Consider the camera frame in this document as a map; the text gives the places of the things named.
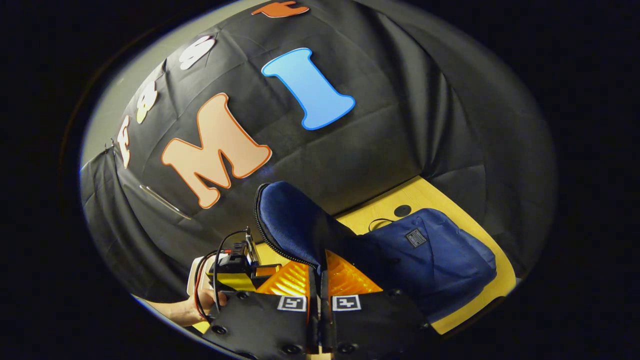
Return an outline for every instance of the backpack label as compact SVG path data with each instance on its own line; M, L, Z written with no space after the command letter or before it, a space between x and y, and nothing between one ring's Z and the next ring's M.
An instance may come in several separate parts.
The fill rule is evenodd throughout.
M427 242L427 239L420 233L418 229L413 230L404 237L409 241L409 243L411 243L414 249Z

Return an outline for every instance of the letter cutout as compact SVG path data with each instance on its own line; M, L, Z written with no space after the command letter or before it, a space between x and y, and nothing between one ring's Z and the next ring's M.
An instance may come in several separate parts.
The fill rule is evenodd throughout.
M291 91L305 110L302 127L316 130L327 126L351 111L353 97L336 91L311 62L306 47L289 51L262 67L265 76L276 76Z
M204 185L198 176L223 188L231 187L223 155L238 179L251 175L271 158L271 149L255 143L237 123L227 107L228 99L225 93L220 93L198 110L196 121L202 147L174 138L161 156L163 164L171 165L178 172L204 209L218 201L220 192Z
M203 57L204 54L208 53L215 43L215 39L212 39L210 36L201 37L196 40L196 42L180 54L178 58L178 61L181 62L180 69L186 70L190 68L196 61Z
M136 115L136 120L139 124L142 124L147 116L147 112L151 110L151 107L156 103L157 96L158 92L156 91L156 82L153 81L145 87L138 99L138 113Z
M124 168L129 166L129 160L131 159L131 152L127 149L129 145L129 131L127 130L127 126L129 126L129 116L124 117L124 121L122 122L122 126L120 126L120 131L118 132L118 144L120 145L120 152L122 153L122 163L124 164Z
M290 8L288 5L295 4L295 1L286 1L284 3L271 3L258 10L255 10L251 13L251 15L255 15L257 13L263 13L268 17L289 17L293 15L298 15L301 13L305 13L309 11L309 8L306 6L301 6L299 8Z

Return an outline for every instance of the backpack zipper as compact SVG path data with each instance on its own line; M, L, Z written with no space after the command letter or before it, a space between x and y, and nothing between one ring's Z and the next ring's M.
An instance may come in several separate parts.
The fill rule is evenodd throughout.
M253 206L253 217L255 218L255 224L258 227L258 231L260 232L260 235L262 236L262 239L264 240L264 242L267 243L267 245L271 248L271 250L275 251L278 255L282 256L283 258L291 260L291 261L295 261L297 263L301 263L301 264L305 264L305 265L311 266L314 270L317 270L317 266L315 264L309 263L308 261L304 261L302 259L297 259L297 258L295 258L295 257L293 257L291 255L285 254L285 252L283 250L280 250L266 236L266 233L264 232L264 229L262 228L262 224L260 223L260 218L258 216L258 207L259 207L260 196L262 195L262 191L268 185L270 185L270 183L265 183L265 184L262 184L262 185L260 185L258 187L258 190L256 191L256 194L255 194L255 202L254 202L254 206Z

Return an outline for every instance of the black fabric backdrop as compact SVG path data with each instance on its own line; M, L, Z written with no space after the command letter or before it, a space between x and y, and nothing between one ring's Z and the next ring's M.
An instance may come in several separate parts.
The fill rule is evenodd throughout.
M208 55L179 70L178 57L193 41L184 44L124 110L122 118L133 119L144 87L156 82L158 97L144 123L127 128L128 168L118 146L84 168L94 171L82 181L89 225L127 288L154 301L183 299L193 259L227 233L255 226L253 196L261 183L287 181L337 214L417 175L476 219L516 275L526 276L552 221L556 169L544 120L514 75L429 15L367 1L300 5L311 11L271 19L251 15L252 8L194 34L193 41L216 39ZM300 126L304 112L280 80L260 73L269 60L300 47L313 51L312 61L338 92L356 100L347 115L315 131ZM220 200L202 209L161 154L173 138L200 145L196 113L221 92L244 130L273 156L246 179L232 178Z
M429 356L632 359L637 262L625 240L634 238L626 224L633 224L630 164L637 157L630 141L637 3L412 2L498 54L532 91L556 145L561 190L549 241L527 280ZM214 3L3 5L5 352L25 359L220 358L163 325L120 286L89 240L77 200L83 119L99 95L84 90L105 85L93 75L114 55L133 55L135 47L120 52L132 40L146 33L136 44L150 44Z

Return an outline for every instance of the orange soft gripper pad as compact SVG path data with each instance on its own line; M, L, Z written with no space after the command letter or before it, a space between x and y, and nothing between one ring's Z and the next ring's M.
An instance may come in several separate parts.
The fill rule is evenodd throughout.
M382 289L355 266L326 250L329 296L377 293Z
M257 293L309 298L309 266L290 261L256 289Z

